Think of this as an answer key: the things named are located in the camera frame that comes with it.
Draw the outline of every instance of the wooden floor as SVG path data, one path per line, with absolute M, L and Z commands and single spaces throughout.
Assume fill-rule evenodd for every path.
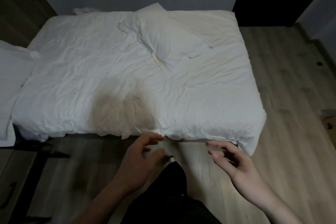
M 336 114 L 336 80 L 313 45 L 295 28 L 240 28 L 267 121 L 252 159 L 267 182 L 305 223 L 336 221 L 336 150 L 321 118 Z M 50 159 L 34 195 L 30 216 L 67 223 L 112 179 L 131 140 L 95 135 L 54 139 L 70 159 Z M 268 223 L 245 201 L 207 154 L 203 143 L 165 141 L 186 171 L 188 193 L 222 223 Z M 126 198 L 109 223 L 119 223 Z

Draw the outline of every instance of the right hand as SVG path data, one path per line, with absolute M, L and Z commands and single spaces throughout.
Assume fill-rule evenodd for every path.
M 254 167 L 249 155 L 228 141 L 208 141 L 206 145 L 223 149 L 209 150 L 209 154 L 247 201 L 262 210 L 270 204 L 276 205 L 279 198 Z

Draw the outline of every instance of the pillow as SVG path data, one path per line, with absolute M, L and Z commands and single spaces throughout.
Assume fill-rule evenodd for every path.
M 13 105 L 38 56 L 38 52 L 0 40 L 0 147 L 13 146 L 15 143 L 11 123 Z
M 168 17 L 158 3 L 125 16 L 118 28 L 135 32 L 163 70 L 173 71 L 185 58 L 193 58 L 212 45 L 188 27 Z

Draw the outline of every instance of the wrinkled sheet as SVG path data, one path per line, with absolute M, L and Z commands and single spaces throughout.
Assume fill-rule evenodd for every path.
M 66 133 L 218 139 L 252 154 L 266 114 L 234 13 L 173 11 L 215 46 L 174 73 L 117 29 L 128 12 L 51 18 L 29 45 L 42 53 L 12 112 L 46 139 Z

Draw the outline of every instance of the bed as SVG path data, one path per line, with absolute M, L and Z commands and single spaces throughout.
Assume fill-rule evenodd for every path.
M 181 60 L 174 73 L 117 28 L 129 14 L 49 19 L 28 47 L 41 57 L 11 122 L 42 141 L 74 133 L 160 133 L 173 140 L 228 140 L 253 154 L 266 114 L 234 13 L 169 11 L 170 19 L 213 44 Z

